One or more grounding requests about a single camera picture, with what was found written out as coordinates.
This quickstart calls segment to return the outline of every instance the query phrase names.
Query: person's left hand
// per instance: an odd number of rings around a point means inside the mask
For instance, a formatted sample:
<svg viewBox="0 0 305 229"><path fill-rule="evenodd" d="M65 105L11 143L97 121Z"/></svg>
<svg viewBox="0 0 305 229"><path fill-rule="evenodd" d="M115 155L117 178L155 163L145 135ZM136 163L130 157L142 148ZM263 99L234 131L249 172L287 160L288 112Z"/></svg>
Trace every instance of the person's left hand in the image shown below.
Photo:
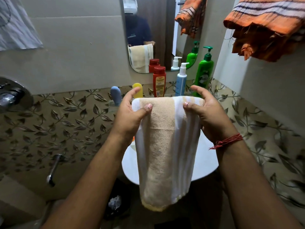
<svg viewBox="0 0 305 229"><path fill-rule="evenodd" d="M115 137L118 142L122 142L126 147L131 144L132 138L137 133L143 117L150 114L153 108L152 104L147 104L136 112L132 110L132 97L139 90L139 87L134 88L124 96L109 134L109 137Z"/></svg>

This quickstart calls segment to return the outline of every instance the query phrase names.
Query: navy blue shirt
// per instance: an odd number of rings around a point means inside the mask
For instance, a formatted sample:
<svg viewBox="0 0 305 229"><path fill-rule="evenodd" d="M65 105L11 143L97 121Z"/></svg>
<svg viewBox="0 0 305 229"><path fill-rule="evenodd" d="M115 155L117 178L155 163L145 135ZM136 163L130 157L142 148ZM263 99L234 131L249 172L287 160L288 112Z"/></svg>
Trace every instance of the navy blue shirt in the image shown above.
<svg viewBox="0 0 305 229"><path fill-rule="evenodd" d="M152 36L146 19L137 15L125 15L126 35L128 44L131 46L144 45L150 42Z"/></svg>

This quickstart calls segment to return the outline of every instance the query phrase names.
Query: towel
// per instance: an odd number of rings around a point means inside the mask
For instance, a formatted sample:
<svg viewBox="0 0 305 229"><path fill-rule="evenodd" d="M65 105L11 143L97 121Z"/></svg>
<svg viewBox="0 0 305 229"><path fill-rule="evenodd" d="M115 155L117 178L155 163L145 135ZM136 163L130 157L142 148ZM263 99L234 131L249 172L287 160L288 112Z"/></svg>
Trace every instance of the towel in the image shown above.
<svg viewBox="0 0 305 229"><path fill-rule="evenodd" d="M235 29L232 53L275 62L304 41L305 0L240 0L224 26Z"/></svg>
<svg viewBox="0 0 305 229"><path fill-rule="evenodd" d="M185 112L183 102L204 104L193 96L132 101L134 111L153 105L135 135L141 202L153 211L176 203L191 184L201 126L197 115Z"/></svg>
<svg viewBox="0 0 305 229"><path fill-rule="evenodd" d="M185 1L175 18L175 21L181 26L181 35L188 34L190 37L195 38L199 27L203 23L206 7L207 0Z"/></svg>
<svg viewBox="0 0 305 229"><path fill-rule="evenodd" d="M130 65L138 73L149 73L149 60L153 59L153 45L128 48Z"/></svg>

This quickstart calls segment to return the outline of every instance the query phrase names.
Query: green pump dispenser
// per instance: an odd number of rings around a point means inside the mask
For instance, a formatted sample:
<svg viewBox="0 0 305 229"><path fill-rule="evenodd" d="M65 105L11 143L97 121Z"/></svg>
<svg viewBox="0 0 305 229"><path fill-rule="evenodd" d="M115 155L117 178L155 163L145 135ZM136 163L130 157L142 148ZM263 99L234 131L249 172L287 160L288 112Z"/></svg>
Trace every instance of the green pump dispenser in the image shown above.
<svg viewBox="0 0 305 229"><path fill-rule="evenodd" d="M208 53L205 54L204 59L199 63L194 85L208 88L214 67L214 61L211 60L212 55L210 53L213 47L204 46L204 48L208 49ZM194 92L194 96L201 97L197 92Z"/></svg>
<svg viewBox="0 0 305 229"><path fill-rule="evenodd" d="M199 42L194 42L195 46L192 49L192 52L188 54L186 57L186 62L189 62L189 64L186 65L186 69L190 68L196 61L198 50L199 50Z"/></svg>

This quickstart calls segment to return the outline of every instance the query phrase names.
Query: red thread bracelet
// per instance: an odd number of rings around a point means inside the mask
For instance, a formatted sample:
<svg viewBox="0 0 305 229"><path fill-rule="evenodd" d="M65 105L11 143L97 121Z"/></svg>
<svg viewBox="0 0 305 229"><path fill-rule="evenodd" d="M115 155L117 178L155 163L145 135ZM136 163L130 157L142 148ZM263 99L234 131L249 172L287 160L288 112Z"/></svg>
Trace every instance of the red thread bracelet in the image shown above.
<svg viewBox="0 0 305 229"><path fill-rule="evenodd" d="M239 133L239 134L236 134L229 138L226 138L223 141L216 141L216 145L214 145L212 148L209 148L209 150L217 149L217 148L223 147L224 145L229 144L231 142L240 141L240 140L242 140L242 135Z"/></svg>

